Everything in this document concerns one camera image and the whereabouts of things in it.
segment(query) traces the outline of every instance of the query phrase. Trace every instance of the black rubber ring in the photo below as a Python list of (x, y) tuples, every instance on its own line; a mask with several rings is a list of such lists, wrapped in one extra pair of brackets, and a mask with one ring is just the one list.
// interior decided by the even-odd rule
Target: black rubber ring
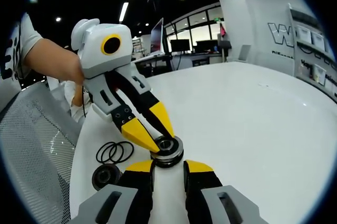
[(120, 163), (121, 162), (125, 162), (127, 159), (129, 159), (133, 155), (133, 152), (135, 151), (135, 147), (133, 146), (133, 144), (131, 144), (131, 142), (128, 142), (128, 141), (121, 141), (121, 142), (119, 142), (119, 144), (123, 144), (123, 143), (130, 144), (132, 150), (131, 150), (131, 153), (126, 158), (120, 160)]
[[(129, 144), (132, 148), (131, 153), (127, 157), (125, 157), (124, 159), (123, 159), (123, 156), (124, 156), (123, 143)], [(120, 147), (122, 149), (122, 153), (117, 160), (113, 160), (113, 157), (115, 156), (115, 154), (117, 152), (117, 147)], [(107, 150), (109, 150), (108, 158), (106, 160), (103, 160), (104, 153)], [(117, 142), (117, 143), (113, 142), (113, 141), (110, 141), (110, 142), (105, 143), (103, 146), (101, 146), (99, 148), (99, 150), (96, 153), (96, 161), (99, 162), (99, 163), (106, 163), (108, 161), (111, 161), (113, 164), (118, 164), (118, 163), (121, 163), (121, 162), (125, 162), (127, 159), (129, 159), (132, 156), (133, 152), (134, 152), (134, 146), (128, 141), (121, 141), (121, 142)]]

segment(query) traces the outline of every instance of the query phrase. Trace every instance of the white table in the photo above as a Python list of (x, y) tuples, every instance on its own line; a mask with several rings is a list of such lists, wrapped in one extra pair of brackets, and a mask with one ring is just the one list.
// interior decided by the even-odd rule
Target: white table
[[(222, 184), (257, 204), (269, 223), (299, 223), (313, 210), (336, 156), (337, 105), (329, 97), (294, 77), (239, 62), (194, 67), (148, 81), (184, 142), (184, 159), (213, 167)], [(72, 166), (72, 217), (96, 192), (91, 184), (100, 165), (95, 154), (111, 140), (123, 138), (90, 110)], [(134, 155), (118, 166), (124, 171), (149, 157), (135, 146)], [(153, 200), (149, 223), (188, 223), (182, 162), (156, 168)]]

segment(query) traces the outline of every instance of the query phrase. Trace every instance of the cable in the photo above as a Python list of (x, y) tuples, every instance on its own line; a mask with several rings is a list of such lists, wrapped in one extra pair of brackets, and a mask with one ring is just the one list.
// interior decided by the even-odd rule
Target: cable
[[(131, 150), (131, 153), (125, 157), (123, 159), (123, 155), (124, 155), (124, 147), (123, 147), (123, 143), (127, 143), (131, 146), (132, 150)], [(113, 160), (112, 158), (115, 156), (116, 152), (117, 152), (117, 147), (120, 147), (122, 149), (122, 154), (121, 156), (117, 159), (117, 160)], [(109, 153), (108, 153), (108, 158), (106, 160), (103, 160), (103, 155), (105, 153), (105, 151), (107, 151), (108, 149), (109, 150)], [(101, 158), (98, 159), (98, 156), (99, 156), (99, 153), (102, 151), (102, 154), (101, 154)], [(134, 146), (128, 142), (128, 141), (121, 141), (121, 142), (113, 142), (113, 141), (110, 141), (110, 142), (107, 142), (106, 144), (104, 144), (103, 146), (100, 147), (100, 149), (97, 151), (97, 154), (96, 154), (96, 161), (99, 162), (99, 163), (106, 163), (108, 161), (111, 161), (113, 164), (118, 164), (118, 163), (121, 163), (121, 162), (125, 162), (126, 160), (128, 160), (133, 152), (134, 152)]]
[(83, 107), (84, 117), (86, 118), (85, 109), (84, 109), (84, 86), (82, 86), (82, 107)]
[(176, 70), (178, 70), (178, 69), (179, 69), (180, 62), (181, 62), (181, 56), (182, 56), (182, 54), (180, 54), (180, 58), (179, 58), (179, 62), (178, 62), (178, 66), (177, 66), (177, 69), (176, 69)]

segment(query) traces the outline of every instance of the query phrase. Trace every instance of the person's arm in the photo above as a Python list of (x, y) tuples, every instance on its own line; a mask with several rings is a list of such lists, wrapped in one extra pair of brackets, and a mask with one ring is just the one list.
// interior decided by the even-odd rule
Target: person's arm
[(75, 95), (72, 99), (72, 104), (75, 106), (82, 106), (83, 99), (82, 99), (82, 86), (77, 84), (75, 87)]
[(34, 30), (28, 14), (24, 14), (21, 20), (21, 45), (23, 67), (18, 70), (20, 77), (25, 77), (30, 68), (59, 80), (71, 80), (77, 84), (83, 84), (84, 76), (79, 57), (54, 42), (42, 38)]
[(80, 58), (45, 38), (35, 43), (26, 55), (24, 64), (40, 74), (83, 84)]

